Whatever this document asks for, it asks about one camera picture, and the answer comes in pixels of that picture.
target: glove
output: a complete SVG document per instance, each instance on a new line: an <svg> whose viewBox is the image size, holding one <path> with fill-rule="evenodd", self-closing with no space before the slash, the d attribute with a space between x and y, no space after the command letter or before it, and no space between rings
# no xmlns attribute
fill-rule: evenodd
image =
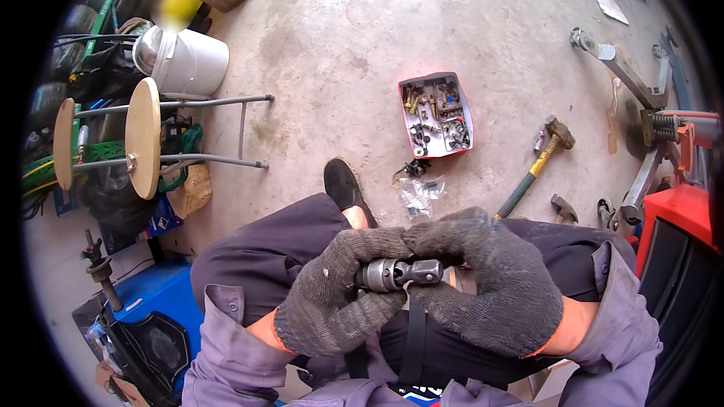
<svg viewBox="0 0 724 407"><path fill-rule="evenodd" d="M473 270L477 295L447 283L408 286L443 328L507 357L535 355L552 339L563 298L540 251L482 209L414 225L403 240L415 258L448 265L464 260Z"/></svg>
<svg viewBox="0 0 724 407"><path fill-rule="evenodd" d="M390 320L407 301L404 291L357 293L360 263L407 258L404 228L341 231L320 256L299 272L276 310L276 337L294 353L325 357L350 352Z"/></svg>

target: blue machine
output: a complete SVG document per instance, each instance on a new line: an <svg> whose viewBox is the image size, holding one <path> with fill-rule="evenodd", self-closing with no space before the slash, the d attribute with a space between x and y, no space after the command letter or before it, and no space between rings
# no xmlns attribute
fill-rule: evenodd
<svg viewBox="0 0 724 407"><path fill-rule="evenodd" d="M116 292L124 308L120 312L113 312L116 321L121 322L126 329L133 330L143 327L144 321L153 317L153 314L161 314L165 317L160 320L161 322L175 322L186 331L188 354L182 359L193 360L201 350L199 326L204 321L204 315L194 301L190 273L189 264L161 262L118 283ZM168 352L176 351L170 347L174 344L172 341L178 339L168 338L164 332L158 331L155 327L146 329L148 330L141 330L140 333L133 335L136 336L137 344L147 354L147 360L152 360L148 354L155 353L156 357L167 361L170 359L173 364L177 357L169 356ZM186 368L177 375L175 392L181 391L185 373Z"/></svg>

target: concrete floor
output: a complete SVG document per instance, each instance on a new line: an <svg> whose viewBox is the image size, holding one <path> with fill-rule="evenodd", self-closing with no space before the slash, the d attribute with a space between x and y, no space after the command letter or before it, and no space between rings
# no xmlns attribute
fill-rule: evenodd
<svg viewBox="0 0 724 407"><path fill-rule="evenodd" d="M640 166L641 106L625 86L615 100L610 71L572 48L568 35L580 26L614 44L653 85L651 46L671 24L658 0L618 4L629 26L606 17L596 0L248 0L214 14L210 34L231 50L216 95L276 96L270 106L249 106L244 136L245 158L270 168L210 164L211 203L163 235L164 246L197 254L324 191L322 167L334 156L354 165L382 226L409 225L394 182L413 158L397 83L444 70L460 78L476 139L471 151L432 160L431 176L447 177L435 217L472 204L497 211L535 160L534 137L555 113L578 141L558 150L511 216L553 221L549 199L558 193L581 225L599 226L598 199L618 205ZM236 156L239 121L239 106L205 110L204 151Z"/></svg>

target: dark pants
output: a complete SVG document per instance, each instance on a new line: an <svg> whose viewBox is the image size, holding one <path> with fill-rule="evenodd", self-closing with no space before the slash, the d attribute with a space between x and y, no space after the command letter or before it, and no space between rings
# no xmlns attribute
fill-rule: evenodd
<svg viewBox="0 0 724 407"><path fill-rule="evenodd" d="M599 301L593 274L593 253L612 240L630 267L635 253L625 240L592 228L528 220L503 220L520 238L535 245L561 293L578 301ZM310 196L254 223L243 226L205 249L193 263L191 284L201 311L204 287L244 288L243 325L249 326L284 301L304 264L319 256L350 224L326 194ZM400 371L408 330L408 312L401 311L382 329L380 345L395 372ZM418 385L445 387L450 378L468 377L496 387L556 362L554 358L507 358L477 348L455 333L426 321L423 368Z"/></svg>

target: hammer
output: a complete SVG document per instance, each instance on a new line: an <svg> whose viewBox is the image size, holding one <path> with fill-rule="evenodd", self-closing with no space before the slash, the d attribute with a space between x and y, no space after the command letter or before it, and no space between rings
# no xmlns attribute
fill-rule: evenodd
<svg viewBox="0 0 724 407"><path fill-rule="evenodd" d="M550 202L555 205L558 212L558 216L555 218L557 224L563 223L566 217L570 217L572 221L578 223L578 215L575 213L574 207L566 202L561 195L553 194L550 197Z"/></svg>
<svg viewBox="0 0 724 407"><path fill-rule="evenodd" d="M528 188L533 185L533 181L538 178L541 170L543 170L543 167L545 167L546 163L548 162L550 155L553 154L556 148L558 148L559 144L563 145L563 147L566 149L571 149L574 147L574 136L571 135L571 131L568 130L568 127L560 122L560 120L558 120L555 115L550 115L548 118L546 118L545 125L548 128L548 131L550 131L551 133L548 146L546 146L546 148L541 151L541 154L538 156L538 160L536 160L530 170L528 170L528 173L526 173L526 176L520 182L518 187L515 188L515 191L512 193L511 197L505 202L505 204L503 204L503 206L500 208L500 211L495 214L496 219L504 219L511 213L512 208L514 208L515 205L520 202L520 199L523 198L523 195L526 194Z"/></svg>

